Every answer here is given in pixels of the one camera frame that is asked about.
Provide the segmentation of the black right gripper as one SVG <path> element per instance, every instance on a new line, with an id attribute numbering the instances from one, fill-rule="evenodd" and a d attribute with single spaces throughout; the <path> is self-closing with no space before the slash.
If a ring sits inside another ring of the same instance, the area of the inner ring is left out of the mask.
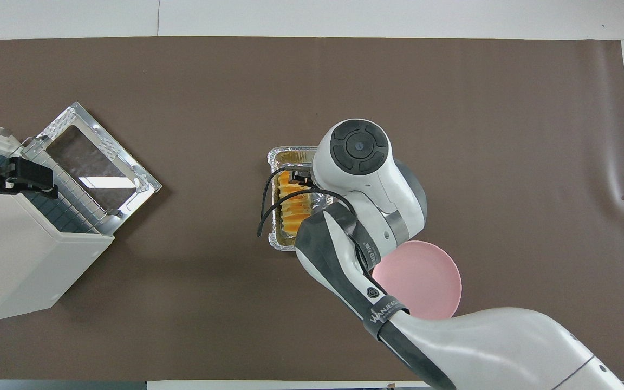
<path id="1" fill-rule="evenodd" d="M 297 168 L 296 173 L 295 171 L 288 171 L 288 183 L 302 187 L 317 187 L 314 183 L 311 168 Z"/>

